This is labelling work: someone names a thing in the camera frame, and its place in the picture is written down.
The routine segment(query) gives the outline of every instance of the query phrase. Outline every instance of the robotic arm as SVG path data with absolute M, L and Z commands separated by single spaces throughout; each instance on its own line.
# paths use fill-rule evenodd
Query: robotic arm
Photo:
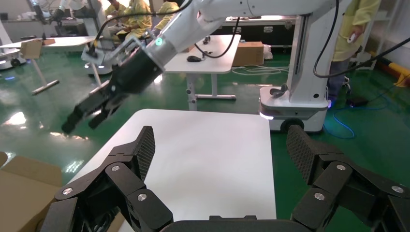
M 74 13 L 76 18 L 95 18 L 96 14 L 92 9 L 87 8 L 82 0 L 61 0 L 59 8 L 56 9 L 53 15 L 50 18 L 50 22 L 56 21 L 61 22 L 61 19 L 64 16 L 64 11 L 67 9 L 66 6 L 69 6 Z
M 113 71 L 109 83 L 93 91 L 79 103 L 62 129 L 66 133 L 101 110 L 89 125 L 96 128 L 112 115 L 130 94 L 139 94 L 164 72 L 164 66 L 178 53 L 214 32 L 228 16 L 307 15 L 328 0 L 191 0 L 186 9 L 175 15 L 158 38 L 141 47 Z M 96 60 L 96 53 L 83 53 Z

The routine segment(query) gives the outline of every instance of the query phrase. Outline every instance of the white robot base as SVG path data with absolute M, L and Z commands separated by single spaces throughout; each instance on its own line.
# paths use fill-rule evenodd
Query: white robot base
M 92 70 L 92 67 L 90 65 L 90 63 L 87 63 L 84 65 L 84 68 L 87 70 L 87 74 L 89 76 L 94 76 L 94 71 Z M 96 66 L 97 68 L 97 73 L 98 75 L 106 75 L 106 74 L 110 74 L 113 69 L 111 67 L 105 67 L 105 66 Z
M 0 70 L 14 68 L 24 63 L 26 60 L 20 57 L 19 51 L 0 56 Z
M 260 89 L 259 113 L 269 120 L 271 131 L 287 132 L 291 125 L 300 125 L 306 132 L 322 131 L 326 117 L 327 100 L 318 103 L 292 103 L 289 101 L 289 91 L 283 96 L 273 98 L 270 89 L 280 87 L 263 87 Z

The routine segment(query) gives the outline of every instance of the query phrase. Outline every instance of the wheel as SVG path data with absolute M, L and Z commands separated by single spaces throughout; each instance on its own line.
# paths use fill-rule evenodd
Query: wheel
M 17 59 L 12 59 L 11 61 L 10 61 L 10 63 L 12 64 L 12 66 L 13 67 L 17 67 L 17 66 L 20 66 L 20 61 L 19 60 L 17 60 Z
M 305 125 L 302 122 L 302 120 L 298 118 L 289 118 L 282 122 L 282 125 L 280 126 L 280 131 L 287 133 L 292 125 L 299 125 L 302 129 L 305 128 Z

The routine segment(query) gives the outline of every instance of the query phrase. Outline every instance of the green floor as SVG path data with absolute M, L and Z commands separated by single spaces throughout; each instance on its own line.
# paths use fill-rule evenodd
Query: green floor
M 267 65 L 288 65 L 289 56 L 275 55 L 275 60 L 279 61 L 270 61 Z M 60 126 L 74 105 L 96 87 L 94 79 L 85 73 L 79 54 L 51 54 L 38 63 L 48 81 L 58 79 L 60 84 L 35 97 L 31 91 L 41 84 L 32 65 L 0 72 L 3 76 L 0 78 L 0 150 L 10 156 L 17 154 L 61 167 L 63 183 L 67 183 L 134 112 L 144 108 L 188 110 L 184 75 L 164 75 L 161 83 L 153 84 L 141 96 L 131 97 L 112 119 L 96 130 L 90 130 L 83 123 L 72 135 L 65 136 Z M 286 74 L 220 75 L 220 93 L 235 94 L 237 101 L 200 100 L 198 109 L 256 114 L 259 88 L 281 85 L 286 78 Z M 378 71 L 358 71 L 351 75 L 353 92 L 369 99 L 394 82 L 395 79 Z M 196 83 L 197 93 L 210 93 L 210 84 L 209 77 L 200 78 Z M 389 105 L 384 110 L 355 110 L 338 115 L 354 129 L 356 139 L 340 140 L 327 133 L 314 138 L 338 146 L 357 164 L 410 186 L 410 90 L 394 88 L 386 96 Z M 344 99 L 342 94 L 337 103 L 339 107 L 343 106 Z M 371 106 L 385 104 L 386 100 L 380 98 Z M 332 114 L 332 111 L 328 113 L 327 128 L 340 136 L 349 136 L 349 132 L 333 120 Z M 289 219 L 308 187 L 286 152 L 286 135 L 272 133 L 271 142 L 278 218 Z M 343 209 L 338 210 L 328 231 L 345 232 L 349 226 L 355 228 L 351 231 L 369 231 Z

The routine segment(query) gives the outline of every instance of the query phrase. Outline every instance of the green led light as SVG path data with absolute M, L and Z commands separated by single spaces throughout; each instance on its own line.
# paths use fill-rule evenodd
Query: green led light
M 155 44 L 157 46 L 161 46 L 162 45 L 162 38 L 157 38 L 157 40 L 155 41 Z

